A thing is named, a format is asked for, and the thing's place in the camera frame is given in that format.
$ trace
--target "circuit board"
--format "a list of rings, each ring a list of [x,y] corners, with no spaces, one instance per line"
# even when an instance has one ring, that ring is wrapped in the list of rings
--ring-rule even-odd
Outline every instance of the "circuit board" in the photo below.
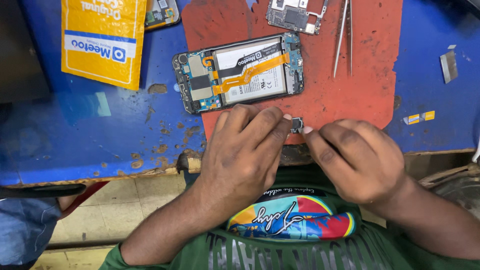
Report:
[[[145,30],[177,23],[180,12],[176,0],[148,0],[145,14]]]
[[[308,0],[270,0],[266,18],[269,25],[318,35],[327,3],[328,0],[324,0],[322,12],[317,14],[307,11]],[[316,16],[315,24],[308,23],[309,16]]]
[[[192,114],[303,91],[303,58],[297,32],[180,53],[172,63],[185,109]],[[252,73],[245,83],[244,77],[252,70],[258,74]],[[238,78],[245,81],[229,83]]]

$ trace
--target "hand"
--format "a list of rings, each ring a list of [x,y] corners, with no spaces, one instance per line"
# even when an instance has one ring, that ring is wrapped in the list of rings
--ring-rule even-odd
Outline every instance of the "hand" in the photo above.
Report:
[[[384,203],[410,182],[400,148],[368,122],[337,120],[320,131],[305,127],[303,136],[313,159],[346,201]]]
[[[292,117],[277,107],[260,111],[235,105],[220,114],[192,189],[212,223],[222,223],[254,203],[276,176]]]

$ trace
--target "metal tweezers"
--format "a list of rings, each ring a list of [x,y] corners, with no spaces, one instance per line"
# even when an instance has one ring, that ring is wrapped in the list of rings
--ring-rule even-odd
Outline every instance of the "metal tweezers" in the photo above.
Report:
[[[338,66],[338,58],[340,57],[340,47],[342,45],[343,29],[345,28],[345,21],[347,21],[347,48],[350,62],[350,76],[352,76],[352,59],[353,59],[353,30],[352,30],[352,0],[343,0],[343,11],[340,14],[338,21],[338,30],[336,33],[336,59],[333,77],[336,75],[336,68]]]

